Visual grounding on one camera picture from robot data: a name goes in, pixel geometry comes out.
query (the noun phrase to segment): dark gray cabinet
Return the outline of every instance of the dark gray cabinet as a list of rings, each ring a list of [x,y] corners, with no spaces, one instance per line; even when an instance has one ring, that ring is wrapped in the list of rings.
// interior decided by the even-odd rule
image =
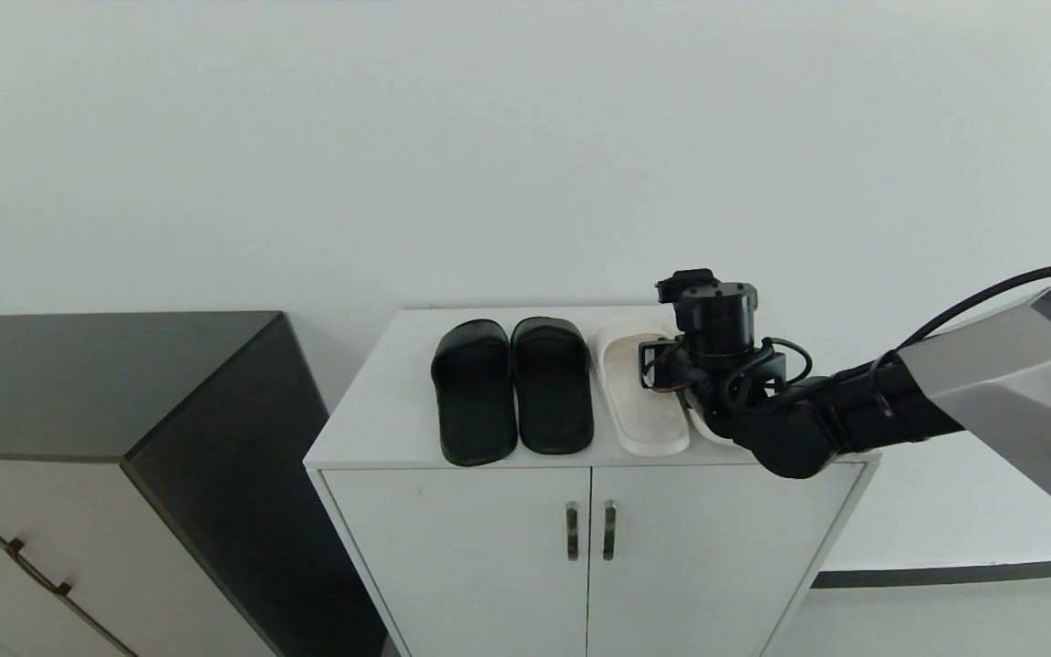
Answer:
[[[281,312],[0,316],[0,548],[118,652],[378,654]]]

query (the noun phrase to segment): cabinet handle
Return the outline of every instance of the cabinet handle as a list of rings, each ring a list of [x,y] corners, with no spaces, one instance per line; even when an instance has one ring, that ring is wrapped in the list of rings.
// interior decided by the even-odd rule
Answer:
[[[605,500],[605,523],[602,529],[602,561],[614,560],[614,499]]]
[[[7,550],[11,560],[16,562],[16,564],[20,567],[24,573],[28,574],[30,578],[35,579],[35,583],[45,588],[47,593],[66,598],[66,595],[71,593],[71,586],[67,582],[56,586],[50,579],[43,577],[43,574],[40,573],[38,569],[35,569],[35,566],[33,566],[30,561],[26,561],[26,558],[22,556],[22,549],[25,545],[26,543],[20,539],[12,539],[11,542],[5,545],[4,549]]]
[[[566,502],[566,558],[578,561],[578,504]]]

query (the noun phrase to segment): black cable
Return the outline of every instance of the black cable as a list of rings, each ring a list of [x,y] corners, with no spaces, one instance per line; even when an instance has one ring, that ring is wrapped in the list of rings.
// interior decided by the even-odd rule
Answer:
[[[927,335],[930,335],[931,331],[934,331],[934,329],[939,329],[940,326],[954,320],[954,317],[959,316],[961,313],[975,308],[977,305],[997,294],[1004,294],[1013,287],[1025,286],[1026,283],[1033,283],[1034,280],[1043,279],[1051,279],[1051,266],[1044,266],[1040,267],[1040,269],[1034,269],[1033,271],[1027,271],[1026,273],[1013,275],[1011,279],[1002,280],[1001,283],[996,283],[995,286],[985,287],[984,290],[980,290],[975,294],[968,296],[968,299],[963,300],[963,302],[952,305],[951,308],[947,308],[944,312],[940,312],[934,316],[934,320],[924,324],[916,332],[910,334],[910,337],[903,341],[903,344],[898,346],[898,348],[908,348],[910,345],[916,344],[919,341],[926,340]]]
[[[783,348],[796,350],[796,352],[798,352],[798,355],[800,355],[805,361],[805,368],[801,370],[801,374],[798,374],[794,378],[789,378],[788,382],[785,382],[785,386],[791,386],[792,384],[800,382],[800,379],[808,377],[810,371],[813,371],[812,355],[809,355],[809,352],[806,352],[805,349],[802,349],[801,345],[785,340],[781,340],[781,337],[768,337],[768,342],[775,345],[783,346]]]
[[[981,303],[984,303],[997,294],[1004,294],[1006,291],[1011,290],[1011,288],[1025,286],[1027,283],[1033,283],[1035,280],[1044,279],[1051,279],[1051,266],[1044,266],[1040,267],[1040,269],[1026,271],[1025,273],[1013,275],[1011,279],[1002,280],[1001,283],[996,283],[995,286],[986,287],[984,290],[980,290],[975,294],[968,296],[968,299],[963,300],[963,302],[952,305],[951,308],[947,308],[944,312],[935,315],[933,320],[921,326],[916,332],[910,334],[910,337],[903,341],[903,344],[898,346],[894,350],[908,348],[910,345],[913,345],[919,341],[926,340],[931,332],[935,331],[935,329],[942,328],[942,326],[950,322],[952,317],[959,316],[961,313],[971,310],[971,308],[975,308]],[[834,384],[841,384],[849,378],[860,377],[862,374],[867,374],[873,363],[875,362],[863,363],[858,367],[851,367],[850,370],[838,371],[838,373],[833,374],[832,377],[825,379],[825,382],[771,396],[766,404],[757,407],[757,411],[762,411],[762,409],[766,412],[779,411],[781,408],[810,398],[813,395],[817,395],[818,392],[821,392]]]

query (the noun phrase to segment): white wall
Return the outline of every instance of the white wall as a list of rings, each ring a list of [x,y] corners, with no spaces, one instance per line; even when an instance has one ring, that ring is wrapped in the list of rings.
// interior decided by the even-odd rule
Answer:
[[[1051,3],[815,4],[0,7],[0,313],[284,308],[333,404],[396,308],[712,266],[867,361],[1051,263]]]

